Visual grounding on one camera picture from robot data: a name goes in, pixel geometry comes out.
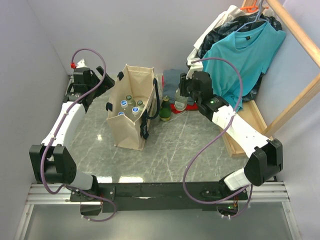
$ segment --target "beige tote bag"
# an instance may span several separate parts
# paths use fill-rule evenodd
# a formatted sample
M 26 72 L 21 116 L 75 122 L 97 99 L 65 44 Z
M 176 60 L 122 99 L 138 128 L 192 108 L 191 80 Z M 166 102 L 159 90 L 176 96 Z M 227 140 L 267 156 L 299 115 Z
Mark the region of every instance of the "beige tote bag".
M 131 95 L 135 102 L 142 100 L 144 104 L 142 113 L 134 122 L 125 115 L 118 115 L 122 111 L 121 101 L 125 100 L 127 95 Z M 154 107 L 157 107 L 157 110 L 151 117 L 150 113 L 153 112 Z M 149 136 L 150 121 L 155 119 L 160 111 L 158 81 L 155 78 L 154 69 L 125 65 L 123 71 L 117 76 L 106 110 L 114 145 L 143 150 Z

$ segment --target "red cloth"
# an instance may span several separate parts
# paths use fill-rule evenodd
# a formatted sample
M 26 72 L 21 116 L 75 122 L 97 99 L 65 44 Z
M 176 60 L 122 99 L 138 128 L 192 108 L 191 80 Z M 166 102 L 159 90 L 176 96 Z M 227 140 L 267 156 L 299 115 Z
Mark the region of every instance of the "red cloth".
M 164 86 L 165 86 L 165 78 L 164 78 L 164 76 L 162 75 L 162 89 L 164 88 Z M 173 103 L 170 103 L 170 107 L 171 107 L 171 111 L 172 111 L 174 114 L 179 114 L 179 113 L 181 113 L 181 111 L 178 111 L 178 110 L 175 108 L 175 105 L 174 105 Z M 189 111 L 189 110 L 198 110 L 198 106 L 197 106 L 196 103 L 194 103 L 193 105 L 187 104 L 185 110 L 186 110 L 186 111 Z

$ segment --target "gray folded cloth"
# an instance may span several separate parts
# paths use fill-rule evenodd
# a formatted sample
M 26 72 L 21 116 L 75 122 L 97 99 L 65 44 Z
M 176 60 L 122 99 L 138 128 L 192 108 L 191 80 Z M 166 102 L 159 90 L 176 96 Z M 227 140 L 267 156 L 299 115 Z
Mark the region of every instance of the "gray folded cloth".
M 175 103 L 176 90 L 180 83 L 180 74 L 186 73 L 186 70 L 182 69 L 170 69 L 163 71 L 164 86 L 163 86 L 163 96 L 169 97 L 169 102 L 171 104 Z M 195 101 L 191 97 L 188 98 L 188 105 L 193 105 Z

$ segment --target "orange hanger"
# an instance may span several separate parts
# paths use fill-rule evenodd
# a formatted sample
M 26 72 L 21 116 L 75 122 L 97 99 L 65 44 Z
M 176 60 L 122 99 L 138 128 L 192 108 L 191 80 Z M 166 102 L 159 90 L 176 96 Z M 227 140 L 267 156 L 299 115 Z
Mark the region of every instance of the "orange hanger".
M 241 7 L 241 10 L 247 10 L 248 13 L 254 13 L 255 11 L 259 10 L 259 6 L 257 6 L 257 1 L 255 0 L 252 6 L 244 6 Z

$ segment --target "bag handle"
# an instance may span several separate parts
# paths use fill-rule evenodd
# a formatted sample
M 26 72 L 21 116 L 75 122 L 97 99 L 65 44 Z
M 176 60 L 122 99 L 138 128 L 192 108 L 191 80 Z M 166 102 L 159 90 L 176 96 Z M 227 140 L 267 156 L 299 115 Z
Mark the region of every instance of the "bag handle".
M 142 114 L 143 117 L 145 117 L 146 119 L 150 119 L 150 120 L 153 120 L 156 117 L 158 117 L 159 112 L 160 112 L 160 97 L 159 97 L 159 90 L 158 90 L 158 81 L 156 78 L 153 79 L 153 85 L 155 87 L 156 113 L 154 116 L 149 116 L 147 113 L 147 110 L 145 110 L 144 113 Z

